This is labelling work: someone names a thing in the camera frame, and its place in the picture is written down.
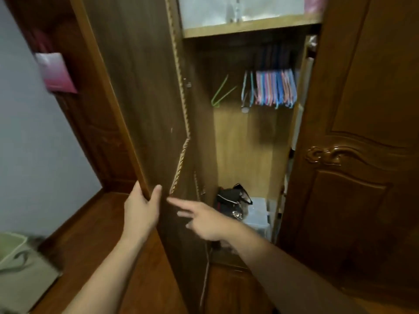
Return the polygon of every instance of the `gray wall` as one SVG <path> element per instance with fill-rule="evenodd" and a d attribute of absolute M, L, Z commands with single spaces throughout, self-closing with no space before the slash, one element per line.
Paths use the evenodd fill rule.
<path fill-rule="evenodd" d="M 0 231 L 48 236 L 100 189 L 0 0 Z"/>

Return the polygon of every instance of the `hand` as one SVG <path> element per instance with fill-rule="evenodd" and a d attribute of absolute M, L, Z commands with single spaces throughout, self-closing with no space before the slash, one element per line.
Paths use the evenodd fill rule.
<path fill-rule="evenodd" d="M 121 240 L 130 244 L 144 241 L 157 224 L 161 197 L 161 185 L 157 185 L 147 201 L 137 181 L 125 201 L 124 230 Z"/>
<path fill-rule="evenodd" d="M 167 198 L 167 201 L 175 206 L 184 209 L 178 211 L 179 217 L 192 218 L 186 227 L 193 230 L 202 239 L 210 241 L 227 240 L 232 228 L 240 224 L 238 221 L 224 216 L 212 207 L 191 200 L 178 198 Z"/>

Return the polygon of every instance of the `green wire hanger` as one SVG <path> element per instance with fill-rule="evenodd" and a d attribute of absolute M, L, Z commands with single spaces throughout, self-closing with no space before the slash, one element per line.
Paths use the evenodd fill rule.
<path fill-rule="evenodd" d="M 225 79 L 223 81 L 223 83 L 221 84 L 221 86 L 218 88 L 217 92 L 215 93 L 215 95 L 212 97 L 211 99 L 211 105 L 214 108 L 219 108 L 220 107 L 220 102 L 221 100 L 223 100 L 225 97 L 227 97 L 234 89 L 237 88 L 237 86 L 234 86 L 232 89 L 230 89 L 229 92 L 227 92 L 224 96 L 222 96 L 220 99 L 218 99 L 216 102 L 214 102 L 214 100 L 217 98 L 218 94 L 220 93 L 220 91 L 222 90 L 222 88 L 224 87 L 225 83 L 227 82 L 228 79 L 228 74 L 227 76 L 225 76 Z"/>

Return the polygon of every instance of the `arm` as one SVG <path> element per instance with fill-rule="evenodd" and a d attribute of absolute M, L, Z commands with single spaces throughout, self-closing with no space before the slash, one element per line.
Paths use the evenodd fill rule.
<path fill-rule="evenodd" d="M 312 270 L 287 255 L 245 224 L 204 203 L 168 198 L 178 216 L 205 240 L 226 240 L 238 252 L 270 300 L 284 314 L 365 314 L 366 312 Z"/>
<path fill-rule="evenodd" d="M 157 223 L 160 195 L 158 185 L 147 202 L 139 183 L 135 183 L 125 201 L 124 230 L 119 242 L 71 301 L 65 314 L 117 313 L 138 253 Z"/>

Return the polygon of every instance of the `brown wooden door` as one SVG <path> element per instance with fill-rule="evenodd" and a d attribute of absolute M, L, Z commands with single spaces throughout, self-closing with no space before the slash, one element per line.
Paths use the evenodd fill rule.
<path fill-rule="evenodd" d="M 176 0 L 71 0 L 95 63 L 111 86 L 113 109 L 130 140 L 144 194 L 163 186 L 157 226 L 190 313 L 202 308 L 206 243 L 185 228 L 169 194 L 196 200 L 195 152 L 183 95 Z"/>
<path fill-rule="evenodd" d="M 128 192 L 134 169 L 70 0 L 7 0 L 31 50 L 40 50 L 34 31 L 60 52 L 78 94 L 55 93 L 87 158 L 107 190 Z"/>
<path fill-rule="evenodd" d="M 279 237 L 343 286 L 416 296 L 418 9 L 329 0 Z"/>

